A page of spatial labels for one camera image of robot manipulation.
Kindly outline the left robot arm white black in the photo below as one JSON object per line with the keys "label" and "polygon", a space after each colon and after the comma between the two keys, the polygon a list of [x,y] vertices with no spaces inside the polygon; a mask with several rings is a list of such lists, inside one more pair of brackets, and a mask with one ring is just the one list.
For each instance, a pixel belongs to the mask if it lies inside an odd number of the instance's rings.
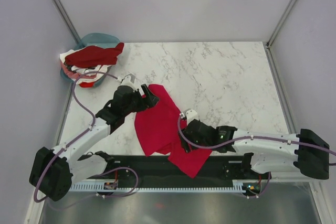
{"label": "left robot arm white black", "polygon": [[96,152],[82,159],[82,156],[96,143],[111,135],[135,112],[150,109],[159,102],[147,85],[139,89],[120,85],[113,98],[93,115],[89,126],[72,140],[48,149],[41,148],[35,156],[29,182],[35,187],[34,201],[42,202],[37,197],[42,192],[45,198],[53,201],[62,199],[70,187],[94,176],[111,178],[115,173],[112,157],[103,151]]}

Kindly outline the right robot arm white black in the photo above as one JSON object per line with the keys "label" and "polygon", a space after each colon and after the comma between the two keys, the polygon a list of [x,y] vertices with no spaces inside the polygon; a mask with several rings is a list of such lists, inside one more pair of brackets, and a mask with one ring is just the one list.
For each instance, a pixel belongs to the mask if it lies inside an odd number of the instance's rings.
{"label": "right robot arm white black", "polygon": [[227,125],[214,128],[192,119],[185,128],[178,128],[178,134],[188,153],[201,149],[242,156],[240,172],[248,179],[268,172],[329,179],[329,144],[309,129],[298,134],[261,134]]}

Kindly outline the bright red t-shirt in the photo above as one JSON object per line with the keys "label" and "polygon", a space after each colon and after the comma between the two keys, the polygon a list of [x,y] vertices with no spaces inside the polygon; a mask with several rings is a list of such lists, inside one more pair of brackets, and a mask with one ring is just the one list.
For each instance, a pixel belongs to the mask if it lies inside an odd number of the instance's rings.
{"label": "bright red t-shirt", "polygon": [[149,90],[160,100],[153,108],[136,113],[134,120],[135,132],[145,156],[169,154],[168,160],[172,164],[188,177],[195,178],[212,151],[196,149],[186,153],[177,127],[179,108],[162,85],[151,84]]}

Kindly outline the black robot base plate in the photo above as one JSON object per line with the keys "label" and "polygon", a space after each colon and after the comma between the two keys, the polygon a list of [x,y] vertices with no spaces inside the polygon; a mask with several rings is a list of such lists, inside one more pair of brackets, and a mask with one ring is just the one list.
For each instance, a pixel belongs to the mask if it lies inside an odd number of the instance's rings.
{"label": "black robot base plate", "polygon": [[[196,179],[221,179],[231,180],[233,182],[243,181],[259,182],[267,180],[270,175],[267,172],[257,173],[247,164],[251,155],[244,156],[210,156],[201,170],[196,175]],[[131,172],[134,170],[139,180],[141,179],[165,179],[165,178],[188,178],[177,166],[168,161],[167,156],[114,156],[108,161],[104,173],[119,167],[127,167],[116,172],[110,172],[106,175],[94,175],[91,179],[134,179],[135,175]]]}

